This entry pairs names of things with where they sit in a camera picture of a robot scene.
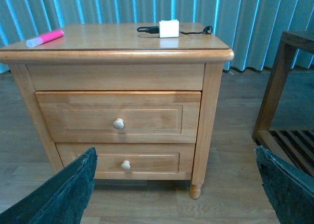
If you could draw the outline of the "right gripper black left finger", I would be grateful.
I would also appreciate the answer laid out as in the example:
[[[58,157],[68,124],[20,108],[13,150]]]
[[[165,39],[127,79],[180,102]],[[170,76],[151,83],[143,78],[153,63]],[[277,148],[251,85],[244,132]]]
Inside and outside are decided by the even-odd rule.
[[[0,215],[2,224],[79,224],[95,186],[97,154],[89,148]]]

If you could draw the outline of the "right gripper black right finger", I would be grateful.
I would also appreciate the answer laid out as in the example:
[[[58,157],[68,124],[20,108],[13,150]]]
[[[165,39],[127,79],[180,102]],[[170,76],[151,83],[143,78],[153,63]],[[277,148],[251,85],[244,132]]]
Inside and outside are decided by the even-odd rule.
[[[282,224],[314,222],[314,178],[262,145],[255,149],[268,200]]]

